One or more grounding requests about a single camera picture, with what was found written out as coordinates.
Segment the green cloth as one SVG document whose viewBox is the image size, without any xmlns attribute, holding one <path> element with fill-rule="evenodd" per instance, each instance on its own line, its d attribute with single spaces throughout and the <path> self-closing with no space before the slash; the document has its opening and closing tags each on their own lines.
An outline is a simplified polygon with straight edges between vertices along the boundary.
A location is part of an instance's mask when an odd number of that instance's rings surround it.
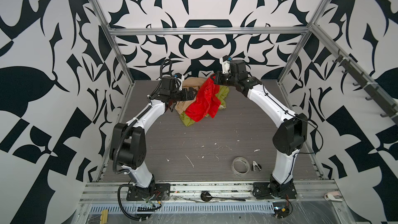
<svg viewBox="0 0 398 224">
<path fill-rule="evenodd" d="M 226 86 L 220 86 L 219 92 L 216 94 L 217 99 L 221 102 L 219 106 L 219 110 L 224 110 L 227 108 L 227 104 L 225 99 L 227 98 L 228 94 L 230 92 L 230 89 Z M 191 101 L 183 101 L 183 102 L 177 102 L 175 110 L 177 111 L 180 120 L 182 123 L 186 126 L 189 127 L 193 124 L 195 124 L 195 121 L 192 120 L 188 115 L 186 115 L 185 110 L 193 103 L 195 100 Z"/>
</svg>

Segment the black round knob tool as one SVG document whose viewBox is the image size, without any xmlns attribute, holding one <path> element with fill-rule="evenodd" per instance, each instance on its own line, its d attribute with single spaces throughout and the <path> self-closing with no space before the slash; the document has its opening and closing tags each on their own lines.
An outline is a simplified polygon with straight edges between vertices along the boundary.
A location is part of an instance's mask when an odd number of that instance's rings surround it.
<svg viewBox="0 0 398 224">
<path fill-rule="evenodd" d="M 202 191 L 201 192 L 201 200 L 204 202 L 210 202 L 211 200 L 231 200 L 231 201 L 239 201 L 239 202 L 245 202 L 245 199 L 242 198 L 226 198 L 226 197 L 214 197 L 212 196 L 209 191 Z"/>
</svg>

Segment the red cloth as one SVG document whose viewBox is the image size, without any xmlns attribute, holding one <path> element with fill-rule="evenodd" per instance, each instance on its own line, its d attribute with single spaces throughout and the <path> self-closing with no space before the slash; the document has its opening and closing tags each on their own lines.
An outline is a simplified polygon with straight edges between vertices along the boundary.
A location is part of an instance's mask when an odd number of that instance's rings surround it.
<svg viewBox="0 0 398 224">
<path fill-rule="evenodd" d="M 200 87 L 196 100 L 185 110 L 185 114 L 195 122 L 201 121 L 207 115 L 214 118 L 221 105 L 216 96 L 219 91 L 220 85 L 209 77 Z"/>
</svg>

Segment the yellow tag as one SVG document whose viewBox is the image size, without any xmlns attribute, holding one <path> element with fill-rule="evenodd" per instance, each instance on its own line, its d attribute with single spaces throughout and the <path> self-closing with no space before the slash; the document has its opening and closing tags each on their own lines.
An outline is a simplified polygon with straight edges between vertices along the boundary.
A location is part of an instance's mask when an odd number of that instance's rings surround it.
<svg viewBox="0 0 398 224">
<path fill-rule="evenodd" d="M 109 210 L 105 209 L 103 211 L 101 211 L 101 216 L 100 216 L 100 224 L 107 224 L 108 222 L 108 214 L 109 214 Z"/>
</svg>

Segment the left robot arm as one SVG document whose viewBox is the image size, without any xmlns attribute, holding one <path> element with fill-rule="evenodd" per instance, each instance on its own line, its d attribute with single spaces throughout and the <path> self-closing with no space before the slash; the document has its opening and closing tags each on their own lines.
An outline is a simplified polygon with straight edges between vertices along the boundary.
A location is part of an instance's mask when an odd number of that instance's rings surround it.
<svg viewBox="0 0 398 224">
<path fill-rule="evenodd" d="M 183 82 L 181 74 L 163 77 L 154 92 L 147 95 L 148 104 L 143 110 L 127 123 L 117 123 L 113 129 L 109 150 L 112 171 L 128 175 L 140 190 L 153 192 L 155 184 L 154 175 L 145 164 L 146 132 L 175 103 L 193 100 L 197 94 L 193 88 L 184 88 Z"/>
</svg>

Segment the small black clip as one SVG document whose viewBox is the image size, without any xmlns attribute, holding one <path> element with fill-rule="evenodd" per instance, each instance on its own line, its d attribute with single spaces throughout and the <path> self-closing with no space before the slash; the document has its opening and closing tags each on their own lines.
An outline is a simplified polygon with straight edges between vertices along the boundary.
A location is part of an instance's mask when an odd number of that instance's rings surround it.
<svg viewBox="0 0 398 224">
<path fill-rule="evenodd" d="M 255 171 L 261 171 L 261 170 L 262 170 L 262 167 L 261 167 L 256 161 L 253 161 L 253 162 L 252 162 L 252 165 L 251 165 L 251 170 L 252 170 L 253 172 L 255 172 Z"/>
</svg>

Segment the clear tape roll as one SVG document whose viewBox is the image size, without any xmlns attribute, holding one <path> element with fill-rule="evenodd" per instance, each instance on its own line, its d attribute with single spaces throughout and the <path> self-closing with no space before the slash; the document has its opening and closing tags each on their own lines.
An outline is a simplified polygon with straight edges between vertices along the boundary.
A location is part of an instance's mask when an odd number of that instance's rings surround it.
<svg viewBox="0 0 398 224">
<path fill-rule="evenodd" d="M 236 157 L 232 161 L 231 170 L 235 176 L 243 177 L 250 171 L 251 165 L 244 157 Z"/>
</svg>

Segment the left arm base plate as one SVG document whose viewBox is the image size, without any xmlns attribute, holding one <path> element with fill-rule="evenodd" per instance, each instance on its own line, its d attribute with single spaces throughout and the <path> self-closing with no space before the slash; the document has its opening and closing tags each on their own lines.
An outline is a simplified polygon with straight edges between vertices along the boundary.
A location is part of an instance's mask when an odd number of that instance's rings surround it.
<svg viewBox="0 0 398 224">
<path fill-rule="evenodd" d="M 149 198 L 150 200 L 160 201 L 170 195 L 170 184 L 150 184 L 148 188 L 139 186 L 130 186 L 127 192 L 127 201 L 143 201 Z"/>
</svg>

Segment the white tape piece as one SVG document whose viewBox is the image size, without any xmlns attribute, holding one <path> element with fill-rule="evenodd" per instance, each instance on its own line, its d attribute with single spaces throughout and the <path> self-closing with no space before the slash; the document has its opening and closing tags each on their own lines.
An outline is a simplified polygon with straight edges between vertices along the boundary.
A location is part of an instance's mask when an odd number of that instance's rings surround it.
<svg viewBox="0 0 398 224">
<path fill-rule="evenodd" d="M 339 191 L 332 191 L 328 192 L 324 195 L 324 199 L 326 201 L 332 201 L 332 202 L 342 202 L 343 197 Z"/>
</svg>

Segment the beige cloth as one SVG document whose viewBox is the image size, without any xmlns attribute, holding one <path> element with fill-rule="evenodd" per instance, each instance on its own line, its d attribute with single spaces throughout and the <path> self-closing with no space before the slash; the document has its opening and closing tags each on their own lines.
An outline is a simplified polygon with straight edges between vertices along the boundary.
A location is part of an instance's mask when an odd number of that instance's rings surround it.
<svg viewBox="0 0 398 224">
<path fill-rule="evenodd" d="M 203 77 L 189 77 L 185 79 L 184 82 L 182 83 L 182 88 L 183 89 L 193 88 L 196 91 L 198 91 L 206 81 L 207 78 Z M 193 100 L 177 102 L 175 110 L 179 115 L 181 115 L 195 101 L 196 97 L 194 97 Z"/>
</svg>

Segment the black hook rack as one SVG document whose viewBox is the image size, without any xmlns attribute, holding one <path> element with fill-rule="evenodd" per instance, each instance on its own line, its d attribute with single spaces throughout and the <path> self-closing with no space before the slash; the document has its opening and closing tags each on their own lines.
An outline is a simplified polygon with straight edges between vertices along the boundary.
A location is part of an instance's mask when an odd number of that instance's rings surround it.
<svg viewBox="0 0 398 224">
<path fill-rule="evenodd" d="M 367 101 L 374 101 L 382 110 L 380 114 L 382 118 L 390 118 L 396 125 L 398 125 L 398 103 L 394 100 L 381 84 L 377 83 L 356 61 L 354 58 L 344 56 L 339 49 L 332 53 L 336 59 L 333 64 L 338 64 L 343 68 L 341 79 L 341 91 L 343 91 L 343 84 L 347 76 L 351 77 L 354 82 L 352 85 L 359 90 L 364 90 L 368 97 Z"/>
</svg>

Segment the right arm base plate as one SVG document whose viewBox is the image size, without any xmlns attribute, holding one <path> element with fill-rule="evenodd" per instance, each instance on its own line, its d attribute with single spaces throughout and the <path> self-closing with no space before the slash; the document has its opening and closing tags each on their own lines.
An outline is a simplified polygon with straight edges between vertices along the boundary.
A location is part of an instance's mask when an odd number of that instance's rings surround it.
<svg viewBox="0 0 398 224">
<path fill-rule="evenodd" d="M 253 183 L 252 195 L 258 199 L 296 199 L 297 191 L 294 183 L 288 182 L 280 185 L 271 183 Z"/>
</svg>

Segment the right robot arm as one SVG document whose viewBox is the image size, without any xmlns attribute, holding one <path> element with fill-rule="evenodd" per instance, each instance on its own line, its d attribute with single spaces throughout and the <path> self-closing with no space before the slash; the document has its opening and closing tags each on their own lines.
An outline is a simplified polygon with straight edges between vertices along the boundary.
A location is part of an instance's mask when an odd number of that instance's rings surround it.
<svg viewBox="0 0 398 224">
<path fill-rule="evenodd" d="M 276 195 L 293 183 L 296 157 L 307 139 L 308 119 L 305 115 L 298 115 L 288 109 L 265 88 L 261 80 L 250 76 L 245 61 L 225 56 L 220 59 L 220 64 L 222 70 L 211 77 L 214 83 L 235 87 L 256 103 L 277 127 L 273 136 L 277 156 L 269 186 L 270 192 Z"/>
</svg>

